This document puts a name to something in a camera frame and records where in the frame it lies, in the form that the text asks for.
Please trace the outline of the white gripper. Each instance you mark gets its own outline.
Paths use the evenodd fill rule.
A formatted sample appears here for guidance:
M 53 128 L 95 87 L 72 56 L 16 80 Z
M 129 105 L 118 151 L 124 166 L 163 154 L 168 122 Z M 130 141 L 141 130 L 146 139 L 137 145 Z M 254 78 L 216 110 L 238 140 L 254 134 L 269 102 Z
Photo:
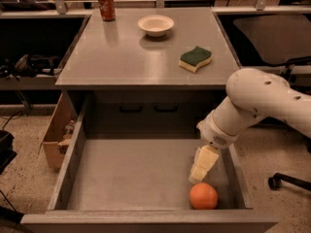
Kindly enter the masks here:
M 224 133 L 214 121 L 213 115 L 214 112 L 211 112 L 196 125 L 200 132 L 200 139 L 207 145 L 198 148 L 195 152 L 189 175 L 191 183 L 201 183 L 216 164 L 219 159 L 219 153 L 216 149 L 226 149 L 238 139 L 237 135 L 231 136 Z

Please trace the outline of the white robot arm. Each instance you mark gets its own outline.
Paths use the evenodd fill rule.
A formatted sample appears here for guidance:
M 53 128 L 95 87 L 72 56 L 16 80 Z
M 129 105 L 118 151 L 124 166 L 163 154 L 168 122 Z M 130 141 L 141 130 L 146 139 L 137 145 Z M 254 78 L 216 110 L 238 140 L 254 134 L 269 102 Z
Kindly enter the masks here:
M 195 153 L 191 183 L 203 181 L 217 162 L 219 150 L 229 147 L 241 132 L 267 117 L 311 137 L 311 96 L 292 89 L 284 78 L 245 68 L 228 78 L 225 91 L 225 100 L 197 124 L 206 145 Z

